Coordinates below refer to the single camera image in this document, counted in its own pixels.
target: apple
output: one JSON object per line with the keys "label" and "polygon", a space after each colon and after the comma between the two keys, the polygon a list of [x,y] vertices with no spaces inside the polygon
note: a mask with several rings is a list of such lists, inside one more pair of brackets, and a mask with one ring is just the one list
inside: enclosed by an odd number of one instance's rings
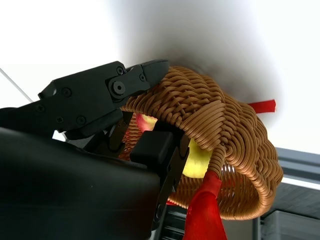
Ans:
{"label": "apple", "polygon": [[[157,119],[152,116],[136,114],[136,124],[141,132],[152,131],[156,122]],[[189,178],[201,179],[206,174],[212,151],[201,149],[193,139],[190,140],[189,148],[189,157],[186,160],[183,174]]]}
{"label": "apple", "polygon": [[135,115],[136,124],[141,132],[152,131],[156,125],[157,119],[152,116],[146,116],[140,113]]}

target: wicker weave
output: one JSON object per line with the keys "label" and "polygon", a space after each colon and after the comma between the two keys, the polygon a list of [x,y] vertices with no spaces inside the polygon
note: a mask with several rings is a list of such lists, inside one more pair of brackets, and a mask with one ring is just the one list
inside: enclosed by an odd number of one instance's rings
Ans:
{"label": "wicker weave", "polygon": [[[222,181],[217,201],[223,219],[253,219],[271,207],[283,177],[276,149],[252,107],[225,94],[212,78],[171,67],[159,85],[131,97],[122,110],[166,121],[202,149],[213,150],[208,170]],[[129,159],[140,136],[134,116],[121,158]],[[201,184],[202,179],[183,175],[169,201],[187,208]]]}

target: red apple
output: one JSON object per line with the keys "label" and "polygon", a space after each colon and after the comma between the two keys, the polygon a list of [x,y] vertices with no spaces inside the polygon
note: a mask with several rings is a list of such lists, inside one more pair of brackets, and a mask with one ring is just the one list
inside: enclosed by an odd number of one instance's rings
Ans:
{"label": "red apple", "polygon": [[135,115],[136,124],[138,125],[141,132],[152,131],[155,127],[157,119],[152,116],[146,116],[140,113]]}

